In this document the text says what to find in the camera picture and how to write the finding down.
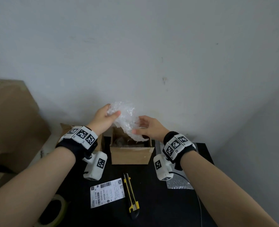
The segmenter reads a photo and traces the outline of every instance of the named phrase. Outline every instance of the white plastic device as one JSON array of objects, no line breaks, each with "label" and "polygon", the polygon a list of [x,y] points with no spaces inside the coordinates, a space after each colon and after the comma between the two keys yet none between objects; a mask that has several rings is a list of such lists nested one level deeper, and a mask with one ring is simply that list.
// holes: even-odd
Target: white plastic device
[{"label": "white plastic device", "polygon": [[107,154],[102,151],[92,152],[90,159],[83,158],[83,161],[87,162],[83,177],[89,180],[100,180],[104,172],[107,158]]},{"label": "white plastic device", "polygon": [[157,172],[157,178],[161,181],[167,181],[173,178],[171,162],[166,159],[164,154],[158,154],[153,158],[154,167]]}]

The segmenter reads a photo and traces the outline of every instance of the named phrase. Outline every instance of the person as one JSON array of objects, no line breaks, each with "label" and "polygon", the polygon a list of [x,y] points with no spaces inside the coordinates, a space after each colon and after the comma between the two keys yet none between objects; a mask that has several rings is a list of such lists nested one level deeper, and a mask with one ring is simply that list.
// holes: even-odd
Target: person
[{"label": "person", "polygon": [[[120,111],[107,116],[109,104],[100,108],[87,125],[97,135],[105,132]],[[132,133],[163,142],[169,130],[157,119],[140,116]],[[0,188],[0,227],[30,227],[38,220],[75,164],[75,155],[57,147]],[[185,153],[180,165],[209,214],[222,226],[279,226],[244,190],[196,151]]]}]

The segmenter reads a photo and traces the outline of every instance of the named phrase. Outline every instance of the cable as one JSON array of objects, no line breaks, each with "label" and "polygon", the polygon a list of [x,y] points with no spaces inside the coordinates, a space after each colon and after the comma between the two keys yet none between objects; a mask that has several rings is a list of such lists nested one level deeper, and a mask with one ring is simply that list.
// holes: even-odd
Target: cable
[{"label": "cable", "polygon": [[[179,173],[170,171],[169,174],[177,174],[177,175],[183,177],[188,183],[190,183],[189,180],[188,180],[186,177],[184,177],[183,175],[181,175],[181,174],[179,174]],[[199,197],[198,197],[197,193],[196,193],[196,196],[197,196],[197,199],[198,199],[198,204],[199,204],[199,209],[200,209],[200,226],[202,227],[202,207],[201,207],[201,205],[200,205],[200,201],[199,201]]]}]

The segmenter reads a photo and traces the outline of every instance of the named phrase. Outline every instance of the yellow and black utility knife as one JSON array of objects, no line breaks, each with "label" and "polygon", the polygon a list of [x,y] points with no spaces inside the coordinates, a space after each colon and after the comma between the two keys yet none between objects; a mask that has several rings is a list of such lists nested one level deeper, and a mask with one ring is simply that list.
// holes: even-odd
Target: yellow and black utility knife
[{"label": "yellow and black utility knife", "polygon": [[129,213],[131,215],[132,219],[137,218],[137,216],[140,213],[140,207],[138,201],[136,201],[133,189],[130,183],[130,177],[127,173],[124,173],[124,185],[126,188],[126,198],[128,200],[128,205],[129,205]]}]

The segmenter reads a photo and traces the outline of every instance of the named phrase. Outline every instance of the forearm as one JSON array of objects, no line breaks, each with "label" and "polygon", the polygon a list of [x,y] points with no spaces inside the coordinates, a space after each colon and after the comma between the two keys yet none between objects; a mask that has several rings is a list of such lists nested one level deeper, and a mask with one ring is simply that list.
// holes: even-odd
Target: forearm
[{"label": "forearm", "polygon": [[75,163],[59,147],[0,188],[0,226],[32,226]]},{"label": "forearm", "polygon": [[243,189],[197,152],[185,153],[180,163],[218,226],[279,226]]}]

